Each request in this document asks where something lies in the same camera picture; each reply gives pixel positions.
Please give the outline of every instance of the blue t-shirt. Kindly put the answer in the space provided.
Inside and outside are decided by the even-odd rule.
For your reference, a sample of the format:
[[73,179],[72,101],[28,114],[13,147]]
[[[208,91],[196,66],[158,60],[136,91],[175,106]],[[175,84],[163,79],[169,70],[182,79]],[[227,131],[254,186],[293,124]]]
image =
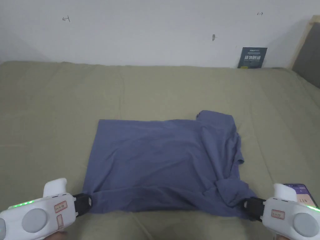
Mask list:
[[233,117],[201,111],[196,120],[100,120],[83,192],[92,213],[201,210],[246,214],[255,196],[239,178],[244,162]]

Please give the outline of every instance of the gray headboard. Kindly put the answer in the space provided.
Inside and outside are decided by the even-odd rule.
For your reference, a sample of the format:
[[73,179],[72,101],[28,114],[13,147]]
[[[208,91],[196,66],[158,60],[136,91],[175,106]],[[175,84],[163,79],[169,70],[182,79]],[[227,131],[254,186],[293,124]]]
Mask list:
[[320,22],[314,16],[297,49],[292,70],[320,88]]

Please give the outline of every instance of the mattress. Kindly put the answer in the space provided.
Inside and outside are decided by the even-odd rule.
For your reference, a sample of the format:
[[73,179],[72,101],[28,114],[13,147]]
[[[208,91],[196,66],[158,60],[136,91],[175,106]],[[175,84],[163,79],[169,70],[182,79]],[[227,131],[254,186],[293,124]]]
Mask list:
[[[0,65],[0,209],[42,196],[65,177],[81,192],[99,119],[234,117],[240,177],[261,198],[273,183],[304,183],[320,204],[320,89],[285,69]],[[271,239],[259,222],[202,212],[87,214],[69,239]]]

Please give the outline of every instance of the phone screen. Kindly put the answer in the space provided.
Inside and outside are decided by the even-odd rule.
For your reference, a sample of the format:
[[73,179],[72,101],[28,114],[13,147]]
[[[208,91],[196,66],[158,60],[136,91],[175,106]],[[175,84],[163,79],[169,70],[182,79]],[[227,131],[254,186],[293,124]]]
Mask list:
[[311,196],[310,192],[308,191],[306,185],[304,185],[304,184],[291,184],[291,183],[284,184],[284,185],[291,187],[296,191],[298,202],[301,202],[301,203],[308,205],[308,206],[311,206],[311,207],[318,208],[318,205],[313,200],[313,197]]

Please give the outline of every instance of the finger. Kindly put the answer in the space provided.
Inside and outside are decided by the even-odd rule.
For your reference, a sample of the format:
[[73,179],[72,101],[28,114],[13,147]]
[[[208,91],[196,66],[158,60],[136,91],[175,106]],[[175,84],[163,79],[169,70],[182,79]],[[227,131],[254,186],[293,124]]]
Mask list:
[[44,240],[64,240],[67,237],[67,232],[55,232],[54,234],[47,236]]
[[284,236],[277,236],[277,240],[289,240],[288,238],[284,237]]

